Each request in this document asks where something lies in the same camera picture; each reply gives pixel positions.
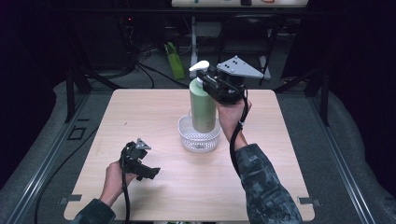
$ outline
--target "wooden table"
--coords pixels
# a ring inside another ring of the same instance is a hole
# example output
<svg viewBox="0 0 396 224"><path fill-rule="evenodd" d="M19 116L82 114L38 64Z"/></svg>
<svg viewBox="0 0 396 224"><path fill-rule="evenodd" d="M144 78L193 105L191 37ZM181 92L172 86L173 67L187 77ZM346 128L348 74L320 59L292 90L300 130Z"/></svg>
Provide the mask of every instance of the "wooden table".
<svg viewBox="0 0 396 224"><path fill-rule="evenodd" d="M252 7L305 7L308 0L275 0L265 3L262 0L251 0ZM241 7L240 0L172 0L172 7Z"/></svg>
<svg viewBox="0 0 396 224"><path fill-rule="evenodd" d="M298 196L308 197L276 95L249 91L248 99L253 107L244 129L247 140L259 144L295 201ZM100 196L107 166L120 158L126 143L140 137L152 148L143 164L161 171L153 180L134 180L129 186L131 220L248 220L245 192L224 134L218 147L206 154L182 147L177 122L189 110L188 90L114 91L73 191L82 195L81 200L69 202L64 217L73 219ZM311 206L297 205L303 220L314 218ZM116 219L124 219L122 195L112 209Z"/></svg>

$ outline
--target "white plastic basket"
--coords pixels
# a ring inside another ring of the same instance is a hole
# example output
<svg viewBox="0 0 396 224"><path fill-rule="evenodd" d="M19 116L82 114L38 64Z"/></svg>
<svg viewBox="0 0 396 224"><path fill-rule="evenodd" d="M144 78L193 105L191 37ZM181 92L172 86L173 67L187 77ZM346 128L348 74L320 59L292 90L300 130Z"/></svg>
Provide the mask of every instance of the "white plastic basket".
<svg viewBox="0 0 396 224"><path fill-rule="evenodd" d="M215 128L210 133L198 133L192 127L192 118L187 115L178 120L181 144L191 152L206 153L213 151L219 144L221 127L216 119Z"/></svg>

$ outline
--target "gray floor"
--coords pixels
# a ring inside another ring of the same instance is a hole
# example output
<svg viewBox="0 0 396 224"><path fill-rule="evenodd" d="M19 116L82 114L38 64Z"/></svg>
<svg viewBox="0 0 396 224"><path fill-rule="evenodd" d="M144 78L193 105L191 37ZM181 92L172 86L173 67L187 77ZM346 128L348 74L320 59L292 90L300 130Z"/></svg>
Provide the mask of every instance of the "gray floor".
<svg viewBox="0 0 396 224"><path fill-rule="evenodd" d="M292 40L288 38L278 39L270 63L273 79L264 82L262 86L258 85L257 80L247 79L246 83L250 89L272 90L283 84L279 77L291 43ZM212 47L213 40L207 39L202 42L200 60L215 62ZM181 59L188 75L189 52L182 54ZM140 62L169 77L172 76L167 58L159 51L152 51L150 57ZM155 81L155 89L180 88L167 78L149 73ZM101 74L108 76L111 72ZM130 89L150 88L150 79L142 70L134 71L125 77L114 78L112 81ZM185 78L180 82L188 84L190 80ZM91 80L91 83L94 87L92 94L80 95L76 92L78 111L69 124L64 124L65 84L61 83L54 89L57 93L57 104L47 125L14 175L0 191L0 223L34 223L36 196L45 183L49 184L39 205L39 223L67 223L63 217L66 204L60 203L60 200L71 194L93 137L64 164L50 182L47 182L48 179L46 182L37 180L51 176L100 124L111 97L111 90L95 80ZM359 130L342 102L331 94L330 127L324 127L317 116L317 99L304 97L304 85L301 83L288 92L279 93L277 98L308 192L312 199L322 202L322 206L315 207L316 217L310 223L396 223L394 199L377 184L373 172L365 163L364 145ZM68 139L69 134L76 128L85 130L82 139ZM341 153L346 166L340 166L337 151ZM37 171L43 171L40 173L42 176L37 176Z"/></svg>

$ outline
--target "gray carpet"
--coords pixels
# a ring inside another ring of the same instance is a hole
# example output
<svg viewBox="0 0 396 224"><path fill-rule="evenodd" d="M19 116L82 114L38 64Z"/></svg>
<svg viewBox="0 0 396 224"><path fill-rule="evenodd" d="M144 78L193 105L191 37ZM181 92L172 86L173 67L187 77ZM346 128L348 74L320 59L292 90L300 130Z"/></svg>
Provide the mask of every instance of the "gray carpet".
<svg viewBox="0 0 396 224"><path fill-rule="evenodd" d="M214 40L207 39L202 42L200 59L206 59L214 63L216 57L211 54L212 41ZM278 39L275 54L270 63L273 80L264 82L262 86L259 86L258 80L247 79L246 83L250 89L272 90L282 84L279 77L291 42L292 40L287 38ZM188 75L189 54L181 55L181 59L185 65L186 75ZM140 62L171 77L171 69L167 59L158 51L153 51L150 57ZM155 89L180 88L167 78L152 72L149 73L155 81ZM106 71L101 74L108 76L112 72ZM147 89L151 86L149 77L142 70L111 80L130 89ZM186 78L180 80L180 82L188 84L190 80ZM26 190L29 189L30 180L35 177L36 171L42 165L48 165L49 167L47 176L53 174L59 165L100 124L110 99L111 90L95 80L91 80L91 83L94 87L92 94L80 95L76 92L79 110L73 122L67 125L64 124L66 118L65 84L61 83L54 89L57 93L57 104L51 118L14 175L0 191L0 223L7 223L10 217L15 216L17 218L12 220L17 220L18 223L34 223L36 195L32 196L32 200L28 200L29 203L21 202L21 199L25 198ZM303 88L304 83L299 84L287 93L279 93L277 98L308 192L311 198L320 199L322 202L322 206L315 207L316 217L310 223L362 223L359 213L351 201L350 192L348 192L335 165L331 145L323 132L320 121L316 118L317 111L311 104L316 99L305 98L301 93ZM364 161L364 145L361 142L356 124L343 104L333 94L331 94L329 101L329 122L334 139L360 187L361 195L367 202L375 222L396 223L394 199L375 181L375 176ZM81 139L70 139L81 136ZM72 192L93 138L94 134L49 182L38 210L39 223L67 223L63 216L65 204L60 203L60 201ZM54 158L53 164L42 164L48 155L51 155L54 147L59 148L59 150L52 155ZM22 208L22 210L15 211L16 207Z"/></svg>

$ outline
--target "white pump head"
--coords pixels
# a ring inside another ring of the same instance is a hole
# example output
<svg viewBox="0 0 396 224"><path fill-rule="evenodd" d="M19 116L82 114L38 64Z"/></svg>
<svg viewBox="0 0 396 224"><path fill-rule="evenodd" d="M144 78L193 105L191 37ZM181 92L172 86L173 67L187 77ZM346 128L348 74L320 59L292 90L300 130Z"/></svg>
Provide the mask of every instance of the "white pump head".
<svg viewBox="0 0 396 224"><path fill-rule="evenodd" d="M209 62L208 61L200 61L193 65L189 70L190 72L197 71L197 70L202 70L204 72L207 72L207 69L209 68Z"/></svg>

